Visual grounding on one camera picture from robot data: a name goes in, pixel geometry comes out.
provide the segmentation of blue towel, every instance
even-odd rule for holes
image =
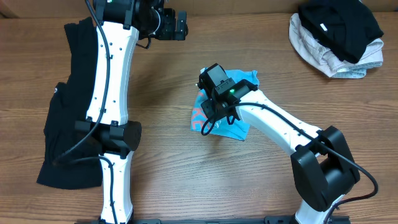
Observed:
[[[259,85],[260,82],[257,79],[257,71],[253,70],[251,72],[242,72],[240,70],[226,70],[226,75],[232,78],[235,83],[246,79],[247,81]],[[191,117],[191,131],[201,131],[202,126],[204,125],[207,117],[201,108],[201,104],[206,101],[208,98],[204,90],[200,90],[198,92],[197,99],[195,100],[195,104],[193,105],[192,117]],[[205,127],[205,132],[209,130],[211,123],[209,123]],[[213,130],[211,130],[210,134],[217,134],[219,136],[225,136],[237,140],[245,140],[248,135],[248,131],[250,128],[250,124],[246,124],[243,121],[235,120],[234,124],[229,125],[226,118],[223,118],[216,122]]]

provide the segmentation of cable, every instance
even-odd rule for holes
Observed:
[[[235,122],[235,117],[233,117],[233,118],[232,118],[232,121],[231,121],[231,120],[229,120],[229,116],[227,116],[227,117],[226,117],[226,122],[227,122],[229,125],[234,124],[234,122]]]
[[[91,16],[93,17],[93,19],[94,19],[94,21],[95,21],[95,23],[97,25],[97,28],[101,32],[101,36],[102,36],[102,39],[104,40],[104,45],[105,45],[105,51],[106,51],[106,79],[105,79],[104,97],[102,99],[102,105],[101,105],[101,109],[99,111],[99,116],[98,116],[97,122],[95,123],[95,125],[93,126],[91,131],[83,139],[81,139],[76,145],[74,145],[73,147],[71,147],[70,149],[68,149],[67,151],[65,151],[61,155],[59,155],[57,158],[55,158],[54,161],[52,162],[53,165],[55,165],[55,166],[58,164],[58,162],[60,161],[61,158],[65,157],[69,153],[73,152],[77,147],[79,147],[83,142],[85,142],[94,133],[96,128],[101,123],[101,120],[102,120],[102,117],[103,117],[104,111],[105,111],[106,97],[108,96],[109,78],[111,76],[111,57],[110,57],[110,52],[109,52],[108,41],[106,40],[106,36],[105,36],[104,30],[102,29],[102,26],[101,26],[100,22],[98,22],[97,17],[95,16],[94,10],[93,10],[93,8],[90,5],[90,2],[88,0],[85,0],[85,1],[86,1],[86,5],[87,5],[88,10],[90,11]]]
[[[320,141],[317,141],[315,138],[313,138],[313,137],[311,137],[309,134],[307,134],[304,130],[302,130],[302,129],[300,129],[299,127],[297,127],[296,125],[294,125],[294,123],[292,123],[291,121],[289,121],[287,118],[285,118],[283,115],[281,115],[278,111],[276,111],[276,110],[274,110],[274,109],[268,107],[267,105],[262,105],[262,104],[259,104],[259,103],[238,103],[238,104],[236,104],[236,105],[227,106],[227,107],[224,108],[224,110],[225,110],[225,111],[228,111],[228,110],[233,109],[233,108],[235,108],[235,107],[237,107],[237,106],[258,106],[258,107],[260,107],[260,108],[262,108],[262,109],[265,109],[265,110],[270,111],[271,113],[273,113],[273,114],[275,114],[276,116],[278,116],[281,120],[285,121],[289,126],[291,126],[293,129],[295,129],[298,133],[302,134],[303,136],[305,136],[305,137],[308,138],[309,140],[315,142],[315,144],[319,145],[320,147],[323,147],[323,148],[326,149],[330,154],[333,154],[334,156],[339,157],[340,159],[344,160],[345,162],[347,162],[347,163],[350,164],[351,166],[355,167],[357,170],[361,171],[364,175],[366,175],[366,177],[368,177],[368,178],[371,180],[371,182],[373,183],[373,186],[374,186],[374,190],[373,190],[370,194],[363,195],[363,196],[360,196],[360,197],[353,197],[353,198],[349,198],[349,199],[346,199],[346,200],[342,200],[342,201],[340,201],[340,202],[338,202],[338,203],[332,205],[332,207],[330,208],[330,211],[328,212],[328,215],[327,215],[326,218],[325,218],[324,224],[328,223],[329,218],[331,217],[331,214],[333,213],[333,211],[334,211],[336,208],[338,209],[338,207],[339,207],[340,205],[342,205],[342,204],[344,204],[344,203],[348,203],[348,202],[354,202],[354,201],[357,201],[357,200],[368,199],[368,198],[371,198],[371,197],[375,196],[375,195],[379,192],[379,185],[377,184],[376,179],[375,179],[367,170],[363,169],[363,168],[362,168],[360,165],[358,165],[357,163],[355,163],[355,162],[353,162],[353,161],[351,161],[351,160],[345,158],[344,156],[342,156],[341,154],[337,153],[336,151],[330,149],[329,147],[327,147],[326,145],[324,145],[324,144],[321,143]],[[212,128],[213,125],[212,125],[212,127],[209,129],[209,131],[208,131],[207,133],[204,133],[204,132],[203,132],[203,131],[204,131],[204,127],[210,122],[210,120],[215,121],[217,115],[218,115],[218,110],[216,110],[215,114],[214,114],[212,117],[210,117],[210,118],[208,118],[208,119],[206,120],[206,122],[204,123],[204,125],[203,125],[203,127],[202,127],[202,130],[201,130],[201,134],[202,134],[202,135],[206,136],[207,134],[209,134],[209,133],[211,132],[211,130],[213,129],[213,128]]]
[[[143,49],[149,49],[150,43],[152,43],[152,40],[150,39],[150,37],[148,37],[148,44],[146,45],[146,47],[144,47],[143,45],[138,44],[138,43],[136,43],[136,46],[142,47]]]
[[[111,171],[111,190],[110,190],[110,201],[111,201],[111,208],[112,208],[112,214],[113,214],[113,219],[115,224],[118,224],[118,219],[116,218],[116,210],[114,209],[114,201],[113,201],[113,164],[112,162],[103,156],[96,156],[96,157],[86,157],[82,159],[75,159],[74,161],[69,162],[69,165],[76,164],[78,162],[83,162],[83,161],[90,161],[90,160],[104,160],[105,162],[108,163],[109,170]]]
[[[212,122],[212,124],[211,124],[211,127],[209,128],[209,130],[208,130],[206,133],[204,133],[204,132],[205,132],[205,127],[206,127],[206,125],[210,122],[210,119],[211,119],[211,118],[207,119],[207,121],[206,121],[206,122],[203,124],[203,126],[201,127],[201,131],[200,131],[200,132],[201,132],[201,135],[203,135],[203,136],[206,136],[206,135],[210,134],[211,131],[213,130],[213,128],[214,128],[216,122],[217,122],[218,109],[217,109],[217,107],[216,107],[217,99],[216,99],[216,97],[215,97],[214,89],[212,89],[212,91],[211,91],[211,99],[210,99],[210,100],[213,102],[213,106],[214,106],[214,109],[215,109],[215,113],[214,113],[214,115],[213,115],[214,118],[211,117],[211,118],[213,118],[213,122]]]

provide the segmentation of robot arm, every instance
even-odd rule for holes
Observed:
[[[235,83],[218,64],[200,75],[198,87],[209,97],[201,107],[212,123],[233,116],[262,131],[290,156],[295,186],[303,198],[292,223],[322,224],[332,205],[359,181],[358,170],[334,155],[321,164],[317,161],[318,155],[328,154],[324,146],[353,161],[344,136],[333,126],[322,131],[304,123],[271,102],[256,85],[247,80]]]
[[[144,38],[148,38],[149,42],[152,37],[185,40],[188,34],[187,13],[180,12],[176,22],[175,11],[164,9],[164,0],[94,0],[94,7],[97,25],[101,26],[104,38],[97,27],[98,60],[94,92],[86,121],[77,121],[75,129],[83,134],[92,133],[90,141],[97,143],[99,155],[112,164],[111,169],[105,160],[101,160],[104,205],[99,222],[129,223],[133,214],[130,167],[141,139],[141,124],[129,121],[127,112],[132,56],[137,41]]]

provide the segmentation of black garment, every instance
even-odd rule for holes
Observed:
[[[341,61],[358,63],[366,46],[384,34],[359,0],[311,0],[298,7],[298,14],[302,25]]]
[[[99,161],[82,162],[73,166],[52,165],[57,156],[78,141],[75,121],[84,121],[90,106],[98,56],[97,33],[90,17],[79,24],[65,25],[65,32],[72,53],[71,75],[66,84],[58,83],[50,102],[44,127],[45,160],[37,183],[59,189],[97,187],[102,183]],[[83,143],[60,162],[97,155],[93,146]]]

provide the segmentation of wooden table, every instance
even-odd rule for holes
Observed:
[[[385,32],[384,65],[364,79],[329,79],[295,52],[289,14],[189,17],[185,42],[137,49],[129,83],[130,119],[143,134],[131,170],[136,218],[261,218],[299,207],[290,159],[258,130],[246,141],[190,131],[199,71],[257,70],[277,105],[346,136],[355,161],[380,193],[336,212],[353,223],[398,222],[398,13],[375,13]],[[60,190],[36,184],[53,89],[70,74],[63,25],[79,19],[0,21],[0,223],[96,219],[101,187]],[[348,197],[372,191],[362,175]]]

